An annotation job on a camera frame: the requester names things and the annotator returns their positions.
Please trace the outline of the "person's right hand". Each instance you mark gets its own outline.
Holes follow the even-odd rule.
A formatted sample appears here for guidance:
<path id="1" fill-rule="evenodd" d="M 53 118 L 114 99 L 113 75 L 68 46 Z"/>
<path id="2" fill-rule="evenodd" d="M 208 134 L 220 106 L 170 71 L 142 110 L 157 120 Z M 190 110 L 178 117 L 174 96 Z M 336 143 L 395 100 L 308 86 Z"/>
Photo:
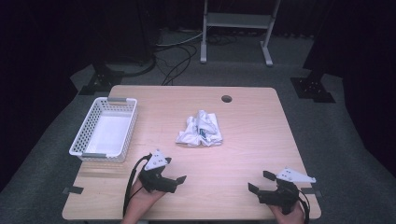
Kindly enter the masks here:
<path id="1" fill-rule="evenodd" d="M 304 210 L 299 203 L 292 207 L 288 215 L 284 215 L 279 206 L 269 205 L 269 209 L 275 216 L 277 224 L 304 224 Z"/>

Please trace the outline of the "black stand base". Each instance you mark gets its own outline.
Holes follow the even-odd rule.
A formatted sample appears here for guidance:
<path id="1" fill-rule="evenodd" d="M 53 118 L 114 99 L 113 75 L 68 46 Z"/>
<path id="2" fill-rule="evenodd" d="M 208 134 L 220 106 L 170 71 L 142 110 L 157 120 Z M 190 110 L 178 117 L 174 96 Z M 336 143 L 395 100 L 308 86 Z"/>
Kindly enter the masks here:
<path id="1" fill-rule="evenodd" d="M 112 87 L 121 83 L 123 71 L 112 70 L 104 63 L 94 63 L 94 73 L 87 85 L 79 91 L 79 95 L 94 95 L 96 92 L 111 91 Z"/>
<path id="2" fill-rule="evenodd" d="M 297 96 L 301 99 L 312 99 L 315 103 L 334 103 L 332 95 L 321 83 L 323 73 L 312 70 L 307 77 L 290 79 Z"/>

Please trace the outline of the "white plastic perforated basket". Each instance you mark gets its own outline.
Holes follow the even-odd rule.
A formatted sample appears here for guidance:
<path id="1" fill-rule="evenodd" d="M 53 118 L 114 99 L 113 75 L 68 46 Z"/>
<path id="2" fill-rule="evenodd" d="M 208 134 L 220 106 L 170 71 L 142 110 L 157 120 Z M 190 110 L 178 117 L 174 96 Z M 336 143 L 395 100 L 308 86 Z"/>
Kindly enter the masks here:
<path id="1" fill-rule="evenodd" d="M 137 119 L 134 98 L 96 98 L 69 149 L 82 161 L 124 162 Z"/>

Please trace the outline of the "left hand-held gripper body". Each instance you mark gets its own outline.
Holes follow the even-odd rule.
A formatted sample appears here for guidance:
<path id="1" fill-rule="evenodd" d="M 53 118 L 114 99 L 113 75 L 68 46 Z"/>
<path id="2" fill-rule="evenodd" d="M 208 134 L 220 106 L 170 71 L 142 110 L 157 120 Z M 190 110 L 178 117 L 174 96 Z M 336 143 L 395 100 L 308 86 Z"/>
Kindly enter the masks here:
<path id="1" fill-rule="evenodd" d="M 149 159 L 143 166 L 138 177 L 145 190 L 149 192 L 158 190 L 171 193 L 176 191 L 176 180 L 162 176 L 162 172 L 167 165 L 165 158 L 159 149 L 156 149 L 149 155 Z"/>

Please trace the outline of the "person's left hand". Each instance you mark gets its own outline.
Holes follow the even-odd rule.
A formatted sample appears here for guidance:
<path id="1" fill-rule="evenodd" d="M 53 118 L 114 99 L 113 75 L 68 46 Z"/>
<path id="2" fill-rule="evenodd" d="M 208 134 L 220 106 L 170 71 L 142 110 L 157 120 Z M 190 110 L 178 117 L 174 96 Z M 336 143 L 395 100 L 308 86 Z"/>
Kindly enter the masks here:
<path id="1" fill-rule="evenodd" d="M 163 191 L 154 190 L 149 192 L 144 189 L 143 184 L 137 179 L 132 185 L 131 199 L 127 207 L 127 215 L 142 217 L 147 211 L 163 197 Z"/>

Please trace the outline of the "white metal stand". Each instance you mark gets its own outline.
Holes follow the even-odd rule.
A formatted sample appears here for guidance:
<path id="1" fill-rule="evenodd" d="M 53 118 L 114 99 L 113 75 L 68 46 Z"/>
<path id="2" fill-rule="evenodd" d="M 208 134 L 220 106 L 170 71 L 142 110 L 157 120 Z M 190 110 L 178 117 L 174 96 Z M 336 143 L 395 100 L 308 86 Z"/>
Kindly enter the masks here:
<path id="1" fill-rule="evenodd" d="M 209 12 L 207 10 L 208 0 L 204 1 L 202 41 L 200 50 L 200 63 L 207 62 L 207 41 L 206 33 L 212 27 L 225 28 L 248 28 L 265 30 L 264 40 L 260 42 L 262 55 L 265 64 L 269 67 L 273 66 L 273 60 L 270 55 L 268 44 L 276 22 L 276 16 L 280 7 L 281 0 L 275 0 L 274 9 L 269 15 L 249 15 L 249 14 L 233 14 L 221 12 Z"/>

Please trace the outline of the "white t-shirt with blue print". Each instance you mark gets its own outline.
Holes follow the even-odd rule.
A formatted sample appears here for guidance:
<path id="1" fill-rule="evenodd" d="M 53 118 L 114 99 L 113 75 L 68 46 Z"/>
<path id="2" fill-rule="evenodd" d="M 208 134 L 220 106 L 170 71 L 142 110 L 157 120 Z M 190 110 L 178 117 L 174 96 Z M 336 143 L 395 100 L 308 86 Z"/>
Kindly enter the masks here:
<path id="1" fill-rule="evenodd" d="M 177 144 L 189 147 L 218 146 L 222 141 L 216 115 L 204 110 L 199 110 L 195 117 L 188 117 L 185 130 L 180 131 L 176 138 Z"/>

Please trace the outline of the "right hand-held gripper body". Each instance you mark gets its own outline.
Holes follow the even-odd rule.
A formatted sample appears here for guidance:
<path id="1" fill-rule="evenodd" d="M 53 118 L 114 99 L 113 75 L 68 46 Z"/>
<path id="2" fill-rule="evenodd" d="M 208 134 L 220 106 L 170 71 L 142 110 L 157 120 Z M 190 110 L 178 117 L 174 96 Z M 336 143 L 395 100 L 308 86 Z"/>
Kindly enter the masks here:
<path id="1" fill-rule="evenodd" d="M 259 203 L 267 205 L 279 206 L 284 215 L 288 215 L 292 211 L 292 207 L 297 203 L 301 203 L 304 212 L 310 213 L 310 203 L 297 188 L 296 183 L 316 183 L 314 177 L 301 174 L 291 168 L 284 168 L 276 175 L 276 190 L 261 190 L 257 194 Z"/>

